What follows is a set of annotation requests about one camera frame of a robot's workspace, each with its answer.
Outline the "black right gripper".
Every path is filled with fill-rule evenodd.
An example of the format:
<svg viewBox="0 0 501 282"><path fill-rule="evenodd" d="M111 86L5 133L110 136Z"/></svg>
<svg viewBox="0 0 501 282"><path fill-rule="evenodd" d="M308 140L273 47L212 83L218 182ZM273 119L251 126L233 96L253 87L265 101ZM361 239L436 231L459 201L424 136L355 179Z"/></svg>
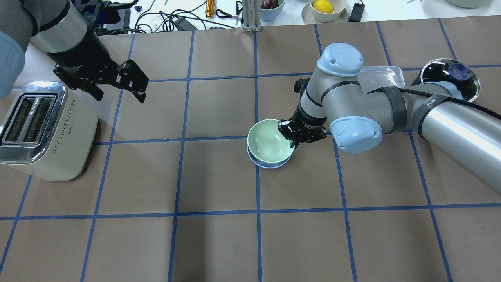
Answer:
<svg viewBox="0 0 501 282"><path fill-rule="evenodd" d="M290 148L296 149L300 143L313 143L327 137L324 123L327 118L316 118L297 106L289 120L279 120L278 130L290 142Z"/></svg>

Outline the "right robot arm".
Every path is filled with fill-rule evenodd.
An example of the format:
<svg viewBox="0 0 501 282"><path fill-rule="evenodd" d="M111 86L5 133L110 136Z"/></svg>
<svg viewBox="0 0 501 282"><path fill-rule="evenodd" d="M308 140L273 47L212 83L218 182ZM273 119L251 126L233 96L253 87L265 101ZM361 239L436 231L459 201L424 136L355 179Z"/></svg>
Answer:
<svg viewBox="0 0 501 282"><path fill-rule="evenodd" d="M460 99L450 82L365 93L358 80L363 63L361 52L348 43L325 48L311 78L294 87L299 103L293 116L278 123L291 148L324 139L329 131L340 151L358 154L378 146L385 134L413 130L500 193L499 114Z"/></svg>

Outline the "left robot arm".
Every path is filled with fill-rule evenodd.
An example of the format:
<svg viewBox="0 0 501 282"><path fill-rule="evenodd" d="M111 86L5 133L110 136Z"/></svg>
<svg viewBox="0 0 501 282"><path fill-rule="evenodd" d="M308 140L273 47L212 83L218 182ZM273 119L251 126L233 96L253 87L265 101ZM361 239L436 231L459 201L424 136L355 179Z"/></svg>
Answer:
<svg viewBox="0 0 501 282"><path fill-rule="evenodd" d="M149 79L133 61L119 64L70 0L1 1L1 98L9 95L34 43L56 63L55 75L66 87L101 101L100 84L132 93L143 103Z"/></svg>

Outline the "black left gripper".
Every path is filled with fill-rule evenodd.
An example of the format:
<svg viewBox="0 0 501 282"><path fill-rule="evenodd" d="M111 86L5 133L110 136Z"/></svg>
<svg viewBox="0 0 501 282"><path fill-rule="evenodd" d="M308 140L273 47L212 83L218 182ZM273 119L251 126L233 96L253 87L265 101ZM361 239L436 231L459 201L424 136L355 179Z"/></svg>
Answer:
<svg viewBox="0 0 501 282"><path fill-rule="evenodd" d="M93 31L87 31L82 41L67 51L46 54L58 65L53 69L55 75L72 90L80 89L96 101L102 101L104 93L93 79L118 79L122 89L131 92L140 103L145 102L149 82L147 75L133 60L122 64L113 61Z"/></svg>

